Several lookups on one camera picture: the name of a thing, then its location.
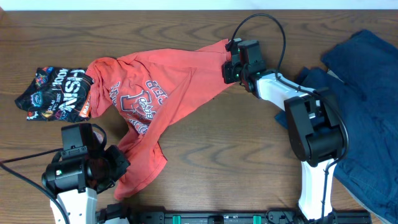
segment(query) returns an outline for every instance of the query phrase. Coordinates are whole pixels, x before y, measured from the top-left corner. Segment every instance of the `blue garment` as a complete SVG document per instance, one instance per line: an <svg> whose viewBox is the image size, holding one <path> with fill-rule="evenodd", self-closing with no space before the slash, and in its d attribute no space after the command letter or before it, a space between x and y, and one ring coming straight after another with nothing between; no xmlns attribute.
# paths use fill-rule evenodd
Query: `blue garment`
<svg viewBox="0 0 398 224"><path fill-rule="evenodd" d="M297 83L336 95L351 146L334 175L370 210L398 223L398 50L363 30L322 62L340 80L305 68ZM275 118L287 127L284 112Z"/></svg>

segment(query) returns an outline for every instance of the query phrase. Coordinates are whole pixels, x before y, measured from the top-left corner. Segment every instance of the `blue logo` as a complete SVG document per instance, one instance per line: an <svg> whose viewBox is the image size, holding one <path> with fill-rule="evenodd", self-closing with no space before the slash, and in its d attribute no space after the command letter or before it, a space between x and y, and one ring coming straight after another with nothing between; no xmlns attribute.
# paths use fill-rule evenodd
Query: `blue logo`
<svg viewBox="0 0 398 224"><path fill-rule="evenodd" d="M43 95L42 92L34 93L30 96L30 100L32 101L32 105L34 107L41 107L43 103Z"/></svg>

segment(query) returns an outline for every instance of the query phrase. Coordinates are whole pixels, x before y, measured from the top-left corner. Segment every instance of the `red cloth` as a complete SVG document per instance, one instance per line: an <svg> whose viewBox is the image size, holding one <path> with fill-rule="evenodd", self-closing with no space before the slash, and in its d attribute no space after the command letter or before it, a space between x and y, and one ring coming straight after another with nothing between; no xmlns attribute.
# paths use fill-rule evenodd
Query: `red cloth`
<svg viewBox="0 0 398 224"><path fill-rule="evenodd" d="M166 165L157 141L167 126L229 87L221 74L222 64L231 58L227 43L222 40L195 52L151 50L90 64L86 74L94 79L92 117L113 104L129 125L118 147L131 165L116 187L116 199L146 187Z"/></svg>

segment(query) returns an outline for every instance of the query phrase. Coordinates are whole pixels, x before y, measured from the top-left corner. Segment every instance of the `green tape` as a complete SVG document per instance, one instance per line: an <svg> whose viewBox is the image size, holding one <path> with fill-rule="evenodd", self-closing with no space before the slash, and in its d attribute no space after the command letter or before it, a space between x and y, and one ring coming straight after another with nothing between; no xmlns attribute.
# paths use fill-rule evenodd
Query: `green tape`
<svg viewBox="0 0 398 224"><path fill-rule="evenodd" d="M181 224L181 216L174 215L173 216L173 224Z"/></svg>
<svg viewBox="0 0 398 224"><path fill-rule="evenodd" d="M261 216L253 215L253 224L261 224Z"/></svg>

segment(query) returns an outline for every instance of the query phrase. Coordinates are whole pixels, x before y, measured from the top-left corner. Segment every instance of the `table surface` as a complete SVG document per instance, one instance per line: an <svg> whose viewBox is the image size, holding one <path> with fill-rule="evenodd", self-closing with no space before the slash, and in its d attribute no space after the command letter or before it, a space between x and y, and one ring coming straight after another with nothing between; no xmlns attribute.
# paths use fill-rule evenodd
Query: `table surface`
<svg viewBox="0 0 398 224"><path fill-rule="evenodd" d="M0 12L0 159L62 145L60 121L26 121L14 100L37 67L87 67L99 57L120 57L162 48L195 50L230 38L248 15L260 11ZM261 11L278 18L287 36L282 73L293 79L306 67L325 68L322 53L369 29L398 46L396 11ZM282 48L270 20L255 18L238 33L260 40L269 67ZM167 128L160 139L168 159L148 187L126 200L135 208L174 211L261 211L294 208L301 191L301 166L287 131L274 121L276 106L234 85ZM108 144L117 144L127 124L110 108L91 119ZM9 166L40 183L52 155ZM98 195L98 208L116 203L114 189ZM54 223L49 200L0 170L1 223ZM333 183L337 210L361 209L341 183Z"/></svg>

